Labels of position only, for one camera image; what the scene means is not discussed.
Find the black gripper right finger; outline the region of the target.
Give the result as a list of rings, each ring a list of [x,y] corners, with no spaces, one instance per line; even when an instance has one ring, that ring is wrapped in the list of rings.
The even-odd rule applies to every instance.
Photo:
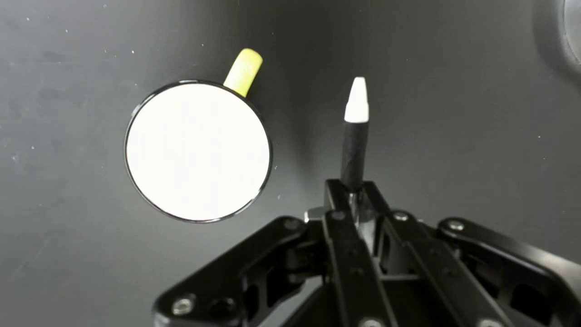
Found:
[[[391,211],[371,181],[364,200],[377,214],[373,250],[399,327],[511,327],[459,256],[431,227]]]

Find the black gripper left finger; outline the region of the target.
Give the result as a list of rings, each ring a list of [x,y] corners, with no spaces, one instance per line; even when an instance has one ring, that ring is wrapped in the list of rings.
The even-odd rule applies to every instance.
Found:
[[[341,327],[397,327],[377,267],[379,212],[368,196],[324,181],[322,234]]]

